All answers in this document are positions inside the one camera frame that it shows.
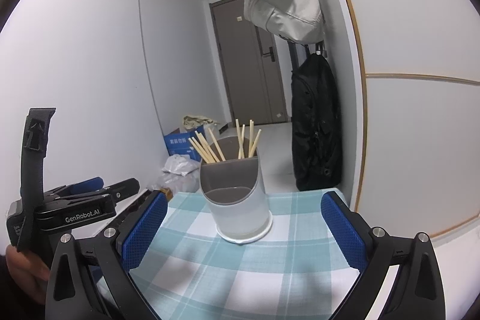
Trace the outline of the person left hand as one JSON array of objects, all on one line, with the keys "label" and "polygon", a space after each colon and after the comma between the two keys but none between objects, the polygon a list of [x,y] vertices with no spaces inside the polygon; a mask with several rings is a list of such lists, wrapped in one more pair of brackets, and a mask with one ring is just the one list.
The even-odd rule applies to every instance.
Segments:
[{"label": "person left hand", "polygon": [[38,304],[46,303],[46,288],[50,278],[49,267],[35,253],[6,248],[7,269],[16,284]]}]

